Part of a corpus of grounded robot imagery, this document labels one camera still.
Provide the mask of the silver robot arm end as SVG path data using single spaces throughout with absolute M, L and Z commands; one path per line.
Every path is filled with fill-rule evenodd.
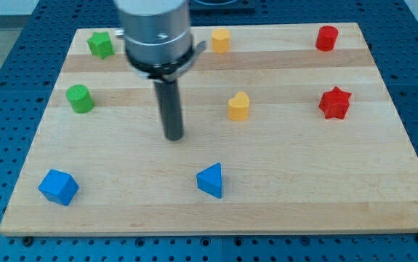
M 115 0 L 129 63 L 139 74 L 173 82 L 206 49 L 194 44 L 188 0 Z

